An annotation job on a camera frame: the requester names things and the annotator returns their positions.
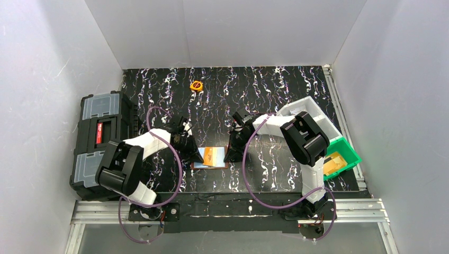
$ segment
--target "gray floor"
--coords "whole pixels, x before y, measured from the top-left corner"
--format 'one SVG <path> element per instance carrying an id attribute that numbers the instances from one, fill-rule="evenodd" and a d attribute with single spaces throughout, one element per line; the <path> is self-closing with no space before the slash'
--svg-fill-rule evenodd
<path id="1" fill-rule="evenodd" d="M 138 237 L 136 225 L 126 228 Z M 151 238 L 155 230 L 153 226 L 141 234 L 148 232 Z M 377 223 L 336 223 L 315 245 L 296 239 L 300 234 L 289 236 L 280 232 L 189 232 L 165 234 L 147 245 L 128 240 L 118 225 L 88 224 L 79 253 L 386 253 Z"/>

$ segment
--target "table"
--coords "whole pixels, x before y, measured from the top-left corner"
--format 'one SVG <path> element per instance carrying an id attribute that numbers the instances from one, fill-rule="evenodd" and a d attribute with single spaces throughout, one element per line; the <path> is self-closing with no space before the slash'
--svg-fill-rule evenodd
<path id="1" fill-rule="evenodd" d="M 196 93 L 194 80 L 204 84 Z M 146 124 L 150 106 L 160 106 L 192 121 L 199 147 L 226 146 L 232 114 L 239 108 L 276 112 L 283 105 L 312 96 L 339 129 L 336 112 L 321 66 L 128 69 L 121 90 L 138 105 Z M 166 119 L 151 114 L 151 125 Z M 171 151 L 165 149 L 144 161 L 142 181 L 156 192 L 172 192 L 178 170 Z M 282 138 L 257 136 L 249 150 L 248 180 L 255 192 L 301 192 L 301 171 Z M 246 192 L 241 163 L 228 169 L 193 170 L 184 164 L 182 192 Z M 352 170 L 325 182 L 332 191 L 358 191 Z"/>

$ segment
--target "robotic arm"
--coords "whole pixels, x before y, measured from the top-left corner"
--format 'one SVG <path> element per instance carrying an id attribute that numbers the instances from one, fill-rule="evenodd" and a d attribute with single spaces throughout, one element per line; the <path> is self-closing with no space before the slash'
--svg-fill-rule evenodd
<path id="1" fill-rule="evenodd" d="M 152 205 L 156 193 L 140 181 L 142 161 L 168 147 L 153 134 L 172 145 L 183 161 L 203 162 L 190 128 L 186 118 L 175 115 L 160 129 L 133 139 L 110 141 L 96 172 L 96 182 L 132 201 Z"/>
<path id="2" fill-rule="evenodd" d="M 245 109 L 240 109 L 232 117 L 235 123 L 230 132 L 225 161 L 241 162 L 246 143 L 268 115 L 250 114 Z M 270 116 L 257 134 L 285 138 L 294 158 L 300 163 L 303 194 L 317 187 L 324 187 L 323 164 L 329 139 L 309 113 L 303 111 L 296 116 Z M 312 213 L 327 201 L 325 190 L 316 191 L 306 199 L 313 207 Z"/>

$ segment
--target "orange tape measure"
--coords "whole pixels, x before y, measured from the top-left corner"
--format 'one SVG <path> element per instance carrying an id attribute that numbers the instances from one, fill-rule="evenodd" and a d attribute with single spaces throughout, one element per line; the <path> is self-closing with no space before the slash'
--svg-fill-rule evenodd
<path id="1" fill-rule="evenodd" d="M 191 85 L 190 89 L 195 92 L 203 91 L 203 83 L 201 81 L 195 80 Z"/>

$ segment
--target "red label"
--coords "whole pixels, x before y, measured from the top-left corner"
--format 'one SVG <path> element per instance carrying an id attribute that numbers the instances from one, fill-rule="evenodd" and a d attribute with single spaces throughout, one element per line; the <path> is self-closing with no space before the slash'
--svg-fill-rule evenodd
<path id="1" fill-rule="evenodd" d="M 97 125 L 97 141 L 96 144 L 101 144 L 101 134 L 103 132 L 103 123 Z"/>

